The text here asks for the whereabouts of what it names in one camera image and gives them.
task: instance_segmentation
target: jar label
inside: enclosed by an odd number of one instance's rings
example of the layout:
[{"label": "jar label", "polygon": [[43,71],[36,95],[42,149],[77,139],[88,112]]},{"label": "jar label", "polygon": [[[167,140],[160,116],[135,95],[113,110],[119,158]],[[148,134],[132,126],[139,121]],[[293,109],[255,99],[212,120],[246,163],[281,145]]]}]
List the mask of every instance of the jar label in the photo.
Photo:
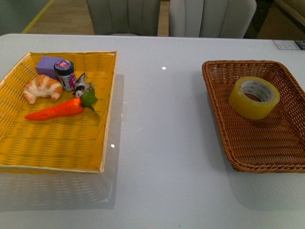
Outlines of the jar label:
[{"label": "jar label", "polygon": [[61,81],[62,88],[65,91],[74,91],[76,84],[75,72],[72,72],[69,75],[58,75],[58,78]]}]

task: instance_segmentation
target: table surface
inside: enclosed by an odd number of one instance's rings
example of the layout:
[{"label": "table surface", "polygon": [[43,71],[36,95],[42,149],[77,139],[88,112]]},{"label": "table surface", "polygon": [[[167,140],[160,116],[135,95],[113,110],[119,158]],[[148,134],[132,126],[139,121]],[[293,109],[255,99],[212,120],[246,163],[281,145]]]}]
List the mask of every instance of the table surface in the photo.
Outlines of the table surface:
[{"label": "table surface", "polygon": [[10,34],[0,79],[27,52],[118,51],[105,171],[0,173],[1,228],[303,228],[305,174],[233,170],[201,66],[273,60],[305,89],[305,52],[272,40]]}]

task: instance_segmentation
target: white chair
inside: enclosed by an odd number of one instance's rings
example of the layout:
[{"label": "white chair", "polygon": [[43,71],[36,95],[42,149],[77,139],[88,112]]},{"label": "white chair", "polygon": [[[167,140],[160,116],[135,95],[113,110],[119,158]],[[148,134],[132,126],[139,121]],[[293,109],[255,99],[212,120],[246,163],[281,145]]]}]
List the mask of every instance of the white chair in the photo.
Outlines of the white chair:
[{"label": "white chair", "polygon": [[161,0],[86,0],[94,34],[157,36]]},{"label": "white chair", "polygon": [[243,38],[255,11],[255,0],[170,0],[170,35]]}]

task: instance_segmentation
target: toy croissant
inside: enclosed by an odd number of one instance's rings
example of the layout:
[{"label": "toy croissant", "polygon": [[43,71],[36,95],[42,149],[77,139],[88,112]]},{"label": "toy croissant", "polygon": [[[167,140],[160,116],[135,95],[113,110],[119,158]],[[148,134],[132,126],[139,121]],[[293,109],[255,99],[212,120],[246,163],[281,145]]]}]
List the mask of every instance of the toy croissant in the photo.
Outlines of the toy croissant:
[{"label": "toy croissant", "polygon": [[56,101],[61,94],[61,83],[47,75],[37,75],[23,89],[23,97],[30,104],[35,103],[38,97],[51,97],[52,101]]}]

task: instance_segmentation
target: carrot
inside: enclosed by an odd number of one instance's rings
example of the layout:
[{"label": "carrot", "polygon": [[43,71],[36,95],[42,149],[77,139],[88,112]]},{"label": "carrot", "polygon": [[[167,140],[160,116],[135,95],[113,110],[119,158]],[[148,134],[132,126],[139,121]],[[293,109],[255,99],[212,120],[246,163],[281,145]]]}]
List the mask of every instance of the carrot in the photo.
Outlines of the carrot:
[{"label": "carrot", "polygon": [[78,115],[84,111],[84,107],[93,109],[91,104],[97,101],[97,98],[94,96],[94,89],[87,93],[83,94],[85,101],[80,98],[73,98],[57,106],[28,114],[25,118],[29,120],[48,120],[56,117]]}]

